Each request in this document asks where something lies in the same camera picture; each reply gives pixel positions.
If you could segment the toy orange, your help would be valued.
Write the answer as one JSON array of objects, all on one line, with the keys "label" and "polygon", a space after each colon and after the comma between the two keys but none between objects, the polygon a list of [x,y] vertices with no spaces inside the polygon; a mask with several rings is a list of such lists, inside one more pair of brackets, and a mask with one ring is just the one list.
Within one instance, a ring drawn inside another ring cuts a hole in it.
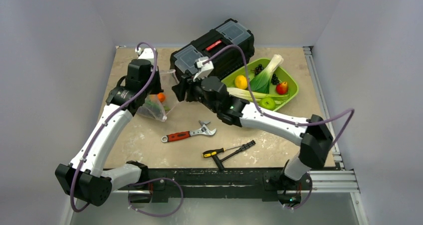
[{"label": "toy orange", "polygon": [[159,93],[159,94],[157,94],[157,99],[158,99],[161,103],[163,103],[163,102],[165,102],[165,100],[166,100],[166,96],[165,96],[165,94],[164,94],[164,93]]}]

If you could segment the clear zip top bag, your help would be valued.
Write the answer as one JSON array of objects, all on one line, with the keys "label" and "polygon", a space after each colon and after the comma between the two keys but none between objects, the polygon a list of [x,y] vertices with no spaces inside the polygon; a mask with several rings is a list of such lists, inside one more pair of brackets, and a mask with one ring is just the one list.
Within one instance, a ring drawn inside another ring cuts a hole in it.
[{"label": "clear zip top bag", "polygon": [[147,118],[165,122],[169,113],[179,103],[172,87],[178,84],[176,70],[160,70],[160,81],[163,92],[149,95],[145,103],[138,109],[137,114]]}]

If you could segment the toy green bean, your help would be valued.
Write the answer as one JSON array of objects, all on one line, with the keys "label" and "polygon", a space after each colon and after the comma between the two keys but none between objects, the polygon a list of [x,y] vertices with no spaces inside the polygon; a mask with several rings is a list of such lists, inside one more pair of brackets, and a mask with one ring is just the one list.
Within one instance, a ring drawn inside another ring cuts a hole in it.
[{"label": "toy green bean", "polygon": [[164,110],[164,106],[160,101],[146,101],[144,104],[146,107],[148,108],[152,108],[152,109],[163,109]]}]

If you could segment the toy purple eggplant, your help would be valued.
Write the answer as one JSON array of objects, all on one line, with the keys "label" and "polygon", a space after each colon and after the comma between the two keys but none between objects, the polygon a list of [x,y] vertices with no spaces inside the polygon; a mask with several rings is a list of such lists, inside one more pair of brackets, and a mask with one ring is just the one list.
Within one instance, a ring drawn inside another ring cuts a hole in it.
[{"label": "toy purple eggplant", "polygon": [[162,107],[153,104],[153,105],[143,105],[139,109],[139,113],[145,117],[162,119],[165,116],[165,111]]}]

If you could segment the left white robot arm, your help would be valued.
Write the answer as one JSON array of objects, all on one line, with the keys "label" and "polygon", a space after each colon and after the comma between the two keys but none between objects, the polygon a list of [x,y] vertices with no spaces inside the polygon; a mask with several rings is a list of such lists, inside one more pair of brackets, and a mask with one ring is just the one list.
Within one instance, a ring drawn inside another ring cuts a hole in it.
[{"label": "left white robot arm", "polygon": [[98,207],[114,190],[128,185],[141,190],[148,185],[149,176],[142,172],[147,168],[144,164],[128,161],[110,170],[105,170],[104,165],[120,133],[148,95],[161,92],[158,68],[149,59],[133,59],[128,64],[127,75],[110,91],[87,142],[69,164],[59,164],[55,170],[67,195]]}]

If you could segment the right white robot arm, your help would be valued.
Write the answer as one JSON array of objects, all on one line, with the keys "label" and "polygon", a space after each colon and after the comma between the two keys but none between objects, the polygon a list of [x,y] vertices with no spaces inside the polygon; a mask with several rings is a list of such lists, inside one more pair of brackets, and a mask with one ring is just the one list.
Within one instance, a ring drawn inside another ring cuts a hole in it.
[{"label": "right white robot arm", "polygon": [[172,91],[179,101],[203,104],[225,124],[259,129],[299,146],[299,152],[280,175],[285,188],[293,188],[305,173],[322,169],[326,163],[333,136],[318,115],[292,117],[262,108],[252,100],[236,96],[234,88],[228,88],[215,76],[194,80],[187,73],[172,86]]}]

